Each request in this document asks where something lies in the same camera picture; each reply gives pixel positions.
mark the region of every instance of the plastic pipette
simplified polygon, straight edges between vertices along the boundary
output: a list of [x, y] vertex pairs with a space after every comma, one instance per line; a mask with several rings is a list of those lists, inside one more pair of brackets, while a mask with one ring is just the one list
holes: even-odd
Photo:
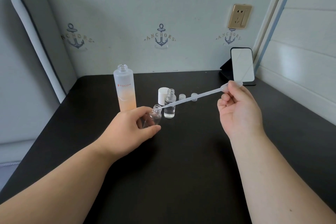
[[[238, 85], [238, 87], [243, 86], [243, 82], [235, 81], [235, 83]], [[162, 108], [179, 105], [179, 104], [188, 102], [188, 101], [193, 100], [193, 99], [198, 99], [198, 98], [201, 98], [201, 97], [205, 97], [207, 95], [211, 95], [211, 94], [216, 93], [216, 92], [221, 92], [221, 91], [222, 92], [228, 92], [229, 91], [228, 85], [229, 85], [229, 83], [226, 83], [226, 84], [222, 85], [220, 88], [218, 88], [216, 90], [210, 90], [208, 92], [204, 92], [202, 94], [198, 94], [197, 96], [194, 96], [194, 97], [189, 97], [189, 98], [185, 98], [185, 99], [182, 99], [182, 100], [179, 100], [179, 101], [171, 102], [170, 104], [165, 105]]]

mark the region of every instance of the white bottle cap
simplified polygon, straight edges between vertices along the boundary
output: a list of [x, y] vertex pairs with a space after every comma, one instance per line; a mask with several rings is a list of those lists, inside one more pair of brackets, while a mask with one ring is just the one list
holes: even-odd
[[157, 102], [160, 105], [165, 105], [165, 97], [167, 95], [168, 90], [169, 90], [169, 88], [167, 88], [167, 87], [159, 88], [159, 90], [158, 90], [159, 94], [157, 96]]

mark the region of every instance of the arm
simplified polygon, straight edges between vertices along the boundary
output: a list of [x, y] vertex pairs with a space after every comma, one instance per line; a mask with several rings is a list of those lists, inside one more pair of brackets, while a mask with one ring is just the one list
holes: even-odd
[[0, 223], [83, 223], [110, 166], [161, 129], [141, 129], [151, 110], [119, 113], [95, 142], [0, 205]]
[[261, 111], [245, 88], [229, 83], [218, 100], [253, 223], [336, 223], [336, 214], [292, 169], [263, 130]]

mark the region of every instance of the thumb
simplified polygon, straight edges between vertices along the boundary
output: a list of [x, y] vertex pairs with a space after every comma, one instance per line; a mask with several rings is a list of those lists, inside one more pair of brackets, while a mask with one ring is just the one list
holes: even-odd
[[153, 125], [148, 128], [141, 129], [141, 140], [144, 142], [149, 138], [152, 138], [161, 129], [160, 125]]
[[249, 99], [247, 94], [242, 91], [234, 81], [229, 81], [229, 91], [237, 101], [245, 101]]

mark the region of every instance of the orange gradient bottle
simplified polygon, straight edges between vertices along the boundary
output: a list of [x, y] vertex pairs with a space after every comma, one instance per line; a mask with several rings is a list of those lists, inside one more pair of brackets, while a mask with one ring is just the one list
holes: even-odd
[[113, 72], [115, 87], [117, 89], [120, 111], [135, 109], [137, 103], [135, 100], [135, 88], [133, 71], [126, 65], [119, 65]]

